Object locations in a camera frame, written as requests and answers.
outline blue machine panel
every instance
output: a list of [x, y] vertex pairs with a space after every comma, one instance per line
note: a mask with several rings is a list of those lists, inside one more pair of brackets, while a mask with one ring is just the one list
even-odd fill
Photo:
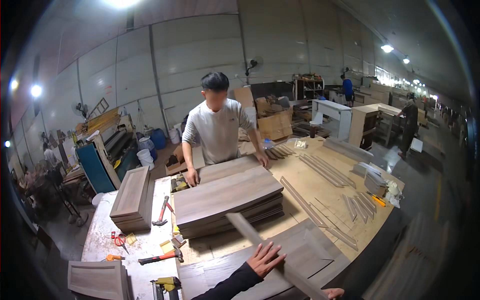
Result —
[[77, 155], [80, 163], [82, 163], [85, 174], [97, 193], [116, 190], [93, 144], [78, 148]]

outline human hand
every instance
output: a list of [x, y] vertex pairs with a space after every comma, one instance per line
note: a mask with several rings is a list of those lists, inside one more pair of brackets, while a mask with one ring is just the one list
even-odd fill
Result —
[[248, 265], [252, 268], [255, 273], [257, 273], [260, 278], [264, 278], [267, 276], [270, 271], [276, 267], [280, 262], [282, 262], [286, 254], [282, 254], [277, 258], [273, 259], [278, 251], [282, 248], [282, 246], [278, 245], [273, 250], [270, 249], [273, 246], [273, 242], [271, 241], [265, 248], [262, 249], [263, 245], [260, 244], [255, 250], [255, 253], [247, 260]]
[[326, 288], [322, 289], [322, 292], [325, 293], [329, 299], [336, 299], [340, 298], [345, 293], [345, 290], [342, 288]]
[[185, 175], [185, 179], [187, 180], [188, 184], [191, 186], [196, 186], [200, 183], [200, 179], [198, 178], [198, 173], [195, 168], [189, 168], [187, 174]]
[[262, 164], [262, 166], [264, 166], [265, 168], [268, 166], [268, 156], [265, 151], [261, 150], [259, 152], [255, 152], [255, 157]]

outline hair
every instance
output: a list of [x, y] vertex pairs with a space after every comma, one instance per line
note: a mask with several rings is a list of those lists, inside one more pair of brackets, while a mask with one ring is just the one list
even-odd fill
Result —
[[229, 86], [228, 77], [222, 72], [210, 72], [202, 77], [202, 88], [204, 88], [204, 90], [222, 92], [227, 91]]

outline scissors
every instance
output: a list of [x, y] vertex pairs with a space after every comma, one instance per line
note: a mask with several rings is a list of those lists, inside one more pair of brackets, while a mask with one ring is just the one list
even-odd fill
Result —
[[125, 235], [123, 233], [121, 233], [121, 234], [119, 234], [119, 236], [115, 237], [115, 239], [113, 241], [115, 242], [115, 245], [122, 246], [125, 249], [126, 253], [130, 254], [130, 253], [128, 253], [127, 248], [125, 247], [125, 242], [127, 241], [127, 238], [125, 237]]

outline blue barrel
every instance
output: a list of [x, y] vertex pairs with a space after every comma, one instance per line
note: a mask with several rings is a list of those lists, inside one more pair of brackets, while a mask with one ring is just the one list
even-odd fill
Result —
[[143, 137], [138, 141], [138, 151], [143, 149], [148, 149], [153, 160], [156, 160], [155, 145], [153, 144], [149, 136]]
[[163, 149], [167, 146], [167, 139], [163, 130], [157, 128], [152, 131], [152, 142], [157, 150]]

